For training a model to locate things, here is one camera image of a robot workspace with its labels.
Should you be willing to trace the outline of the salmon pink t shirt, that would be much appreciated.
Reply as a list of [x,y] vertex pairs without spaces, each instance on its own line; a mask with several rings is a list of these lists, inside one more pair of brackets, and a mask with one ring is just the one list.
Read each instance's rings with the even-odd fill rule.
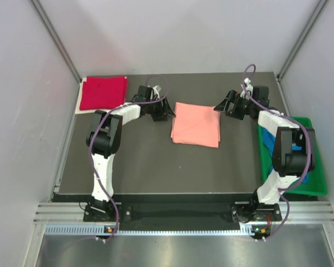
[[220,142],[220,113],[211,106],[177,102],[171,139],[175,144],[218,148]]

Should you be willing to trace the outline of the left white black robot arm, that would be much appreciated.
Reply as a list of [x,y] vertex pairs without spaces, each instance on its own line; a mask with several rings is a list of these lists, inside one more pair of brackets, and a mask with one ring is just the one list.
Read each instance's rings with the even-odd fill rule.
[[95,212],[102,220],[110,220],[115,214],[115,207],[109,202],[114,194],[112,168],[121,144],[122,127],[146,114],[155,122],[175,117],[166,96],[148,102],[127,102],[110,111],[97,110],[93,114],[86,144],[94,172],[92,199],[99,203]]

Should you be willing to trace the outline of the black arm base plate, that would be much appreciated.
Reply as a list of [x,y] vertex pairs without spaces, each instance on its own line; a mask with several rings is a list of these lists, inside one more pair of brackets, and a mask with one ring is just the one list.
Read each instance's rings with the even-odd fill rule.
[[206,218],[228,223],[278,222],[279,204],[261,204],[255,194],[116,194],[120,220]]

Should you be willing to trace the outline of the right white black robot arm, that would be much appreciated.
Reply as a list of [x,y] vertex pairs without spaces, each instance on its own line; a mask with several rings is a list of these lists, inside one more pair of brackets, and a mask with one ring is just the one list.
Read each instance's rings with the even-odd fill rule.
[[275,108],[269,108],[268,93],[268,87],[255,88],[252,93],[256,101],[254,103],[243,98],[241,93],[231,90],[214,108],[214,111],[238,120],[250,116],[275,138],[272,170],[263,185],[253,193],[248,207],[250,216],[255,220],[267,216],[268,206],[277,204],[283,192],[313,171],[316,165],[315,130],[300,126],[295,119]]

